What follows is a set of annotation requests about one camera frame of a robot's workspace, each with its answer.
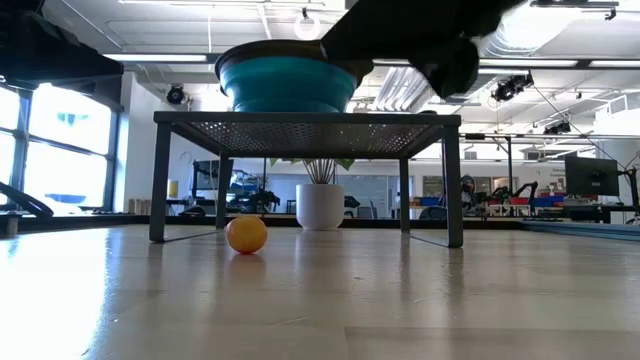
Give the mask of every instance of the metal table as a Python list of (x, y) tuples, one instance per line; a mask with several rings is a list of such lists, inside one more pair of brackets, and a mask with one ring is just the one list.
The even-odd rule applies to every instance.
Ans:
[[(400, 228), (409, 234), (409, 159), (443, 139), (448, 239), (417, 239), (461, 247), (460, 147), (458, 115), (156, 112), (158, 124), (149, 238), (164, 237), (171, 133), (220, 157), (219, 176), (231, 174), (229, 158), (397, 159), (400, 163)], [(218, 185), (225, 199), (229, 184)], [(226, 204), (218, 201), (216, 227), (223, 229)]]

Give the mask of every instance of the ceiling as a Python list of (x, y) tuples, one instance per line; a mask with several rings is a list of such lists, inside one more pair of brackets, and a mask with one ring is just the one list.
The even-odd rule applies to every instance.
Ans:
[[(529, 55), (639, 58), (640, 1), (622, 2), (625, 7), (612, 21), (604, 20), (608, 10), (573, 12), (566, 26), (562, 24), (562, 29), (550, 34), (548, 41), (536, 46)], [(331, 9), (310, 10), (320, 20), (319, 37), (345, 13), (344, 0), (324, 3)], [(298, 38), (294, 23), (301, 11), (297, 7), (260, 11), (254, 5), (211, 8), (123, 4), (118, 0), (47, 0), (44, 13), (47, 19), (75, 33), (82, 42), (101, 53), (221, 53), (251, 41)], [(511, 38), (515, 38), (516, 31), (515, 35), (522, 35), (523, 42), (531, 42), (535, 40), (530, 39), (531, 34), (542, 31), (541, 27), (548, 24), (532, 21), (517, 25), (516, 30), (512, 25), (504, 25), (499, 31)], [(303, 30), (308, 30), (305, 26), (309, 25), (303, 24)], [(131, 70), (138, 73), (142, 82), (159, 89), (158, 92), (166, 91), (171, 83), (184, 83), (193, 96), (207, 97), (211, 89), (216, 88), (211, 85), (217, 84), (210, 65), (146, 65)], [(363, 103), (354, 103), (351, 107), (366, 109), (366, 103), (378, 96), (388, 71), (388, 67), (377, 67), (368, 75), (354, 95), (354, 100)], [(446, 112), (455, 110), (462, 116), (467, 131), (540, 133), (544, 124), (553, 120), (544, 119), (556, 110), (567, 110), (572, 121), (588, 131), (595, 108), (619, 98), (625, 91), (640, 90), (639, 71), (536, 70), (532, 75), (539, 91), (530, 88), (507, 104), (496, 104), (490, 98), (495, 83), (504, 78), (491, 76), (489, 81), (478, 84), (480, 91), (468, 94), (471, 97), (463, 106), (437, 104), (437, 108)], [(425, 90), (410, 111), (430, 108), (434, 101), (441, 101), (432, 95)]]

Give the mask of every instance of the orange ball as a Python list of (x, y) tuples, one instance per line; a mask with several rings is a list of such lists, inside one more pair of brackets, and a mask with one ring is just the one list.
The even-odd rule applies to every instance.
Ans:
[(225, 229), (229, 246), (240, 254), (252, 254), (267, 242), (267, 227), (257, 216), (231, 220)]

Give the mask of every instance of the security camera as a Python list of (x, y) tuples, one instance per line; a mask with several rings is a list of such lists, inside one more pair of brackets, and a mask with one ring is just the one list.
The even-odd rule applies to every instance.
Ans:
[(171, 85), (171, 90), (167, 93), (167, 102), (172, 105), (182, 105), (187, 101), (187, 96), (184, 93), (183, 84)]

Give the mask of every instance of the bowl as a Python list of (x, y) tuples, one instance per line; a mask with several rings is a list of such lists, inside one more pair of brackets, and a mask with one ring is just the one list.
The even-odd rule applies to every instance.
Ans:
[(329, 62), (319, 41), (265, 40), (236, 46), (215, 66), (238, 112), (344, 112), (372, 61)]

